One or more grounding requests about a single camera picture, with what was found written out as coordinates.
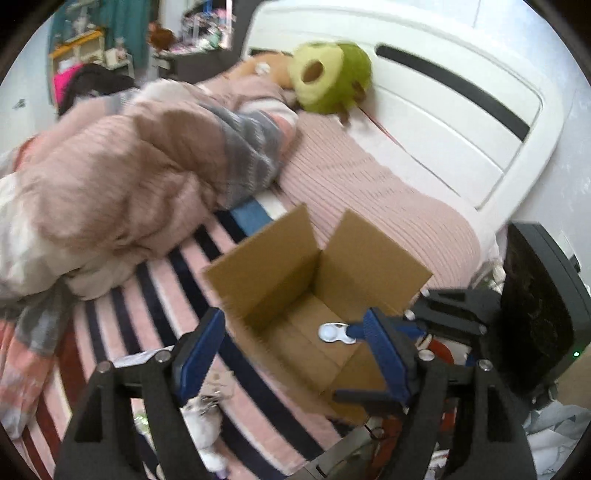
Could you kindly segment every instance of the cardboard box flap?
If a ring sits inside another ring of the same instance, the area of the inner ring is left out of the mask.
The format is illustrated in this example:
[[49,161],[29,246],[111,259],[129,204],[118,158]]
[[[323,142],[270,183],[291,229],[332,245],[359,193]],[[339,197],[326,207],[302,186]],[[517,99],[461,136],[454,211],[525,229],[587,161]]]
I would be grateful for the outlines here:
[[[305,269],[303,264],[309,265],[319,252],[308,211],[301,205],[220,257],[206,270],[205,277],[228,313],[244,318],[277,294],[277,286],[287,278],[297,277],[299,283],[310,284],[314,271],[309,275],[297,272]],[[267,314],[278,314],[286,306],[277,305],[277,312]]]
[[402,313],[430,277],[406,250],[347,210],[321,254],[314,292],[347,321],[371,306]]

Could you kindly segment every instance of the toy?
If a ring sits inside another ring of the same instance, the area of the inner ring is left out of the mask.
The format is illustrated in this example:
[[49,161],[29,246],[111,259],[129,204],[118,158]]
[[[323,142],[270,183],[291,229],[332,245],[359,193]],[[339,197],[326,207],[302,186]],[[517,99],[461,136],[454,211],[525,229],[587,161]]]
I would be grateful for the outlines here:
[[268,75],[284,90],[295,91],[304,110],[336,113],[342,124],[349,110],[365,99],[371,83],[371,61],[354,43],[308,43],[293,56],[282,52],[254,55],[225,74],[228,79]]
[[232,80],[247,75],[269,75],[270,79],[284,90],[293,89],[289,74],[292,58],[282,52],[265,52],[254,55],[225,73]]
[[162,28],[158,22],[150,22],[148,25],[148,43],[157,52],[168,50],[175,42],[176,38],[172,31]]
[[371,83],[371,60],[354,43],[318,42],[299,46],[290,64],[295,94],[304,110],[336,113],[341,123],[365,99]]
[[[222,414],[218,407],[212,402],[197,397],[189,400],[181,408],[181,412],[205,468],[215,473],[218,478],[227,478],[228,460],[218,453],[213,446],[222,429]],[[140,431],[144,434],[147,431],[149,434],[147,419],[144,420],[142,417],[141,424]],[[160,466],[158,466],[157,473],[160,478],[164,479],[164,473]]]

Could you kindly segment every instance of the pink knit blanket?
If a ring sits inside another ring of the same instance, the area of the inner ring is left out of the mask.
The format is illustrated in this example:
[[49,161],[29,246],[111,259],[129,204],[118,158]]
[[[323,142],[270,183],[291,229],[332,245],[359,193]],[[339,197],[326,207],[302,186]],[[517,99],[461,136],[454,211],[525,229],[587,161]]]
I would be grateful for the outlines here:
[[461,288],[479,266],[480,245],[466,219],[381,166],[334,119],[301,113],[278,192],[286,208],[308,206],[324,245],[343,212],[367,218],[423,263],[430,287]]

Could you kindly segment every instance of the green stuffed toy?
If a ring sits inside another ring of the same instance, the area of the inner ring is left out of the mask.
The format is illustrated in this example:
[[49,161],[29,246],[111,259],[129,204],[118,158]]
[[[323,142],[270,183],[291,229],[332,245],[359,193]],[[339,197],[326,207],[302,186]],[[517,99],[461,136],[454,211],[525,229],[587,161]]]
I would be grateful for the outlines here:
[[349,110],[365,99],[371,84],[371,60],[348,42],[303,44],[294,52],[289,71],[302,108],[336,113],[342,124],[349,121]]

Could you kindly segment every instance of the open cardboard box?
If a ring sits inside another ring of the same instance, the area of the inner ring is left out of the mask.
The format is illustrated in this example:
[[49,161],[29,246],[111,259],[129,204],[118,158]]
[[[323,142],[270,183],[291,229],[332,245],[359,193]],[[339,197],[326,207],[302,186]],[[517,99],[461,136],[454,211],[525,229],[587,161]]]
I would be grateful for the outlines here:
[[386,390],[364,342],[324,343],[327,322],[360,322],[370,307],[400,315],[431,273],[376,227],[347,211],[322,251],[301,205],[217,260],[206,278],[251,362],[305,411],[366,420],[332,401],[340,388]]

